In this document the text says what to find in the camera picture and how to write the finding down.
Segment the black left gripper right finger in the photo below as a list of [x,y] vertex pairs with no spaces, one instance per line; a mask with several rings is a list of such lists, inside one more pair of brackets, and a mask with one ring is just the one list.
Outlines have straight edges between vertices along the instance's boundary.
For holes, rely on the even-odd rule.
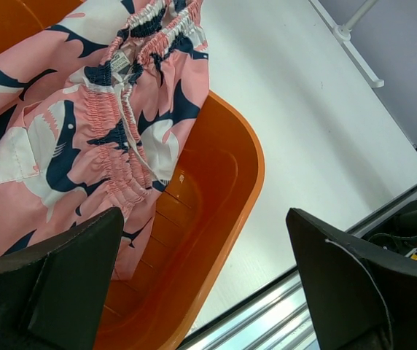
[[302,209],[286,223],[321,349],[417,349],[417,262]]

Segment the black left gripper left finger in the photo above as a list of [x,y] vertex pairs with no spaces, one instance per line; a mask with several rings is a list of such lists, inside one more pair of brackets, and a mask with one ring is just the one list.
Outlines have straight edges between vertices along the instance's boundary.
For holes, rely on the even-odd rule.
[[122,237],[113,207],[0,257],[0,349],[91,349]]

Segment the pink shark print shorts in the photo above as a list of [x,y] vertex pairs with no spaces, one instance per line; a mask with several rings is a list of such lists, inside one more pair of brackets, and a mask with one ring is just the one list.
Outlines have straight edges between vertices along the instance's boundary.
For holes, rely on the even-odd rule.
[[134,274],[209,94],[200,1],[86,1],[0,54],[0,257],[111,207]]

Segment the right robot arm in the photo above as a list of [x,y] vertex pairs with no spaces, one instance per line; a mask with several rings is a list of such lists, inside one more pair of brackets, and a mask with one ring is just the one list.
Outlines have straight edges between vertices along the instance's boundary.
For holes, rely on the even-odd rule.
[[362,239],[382,249],[417,261],[417,201],[364,234]]

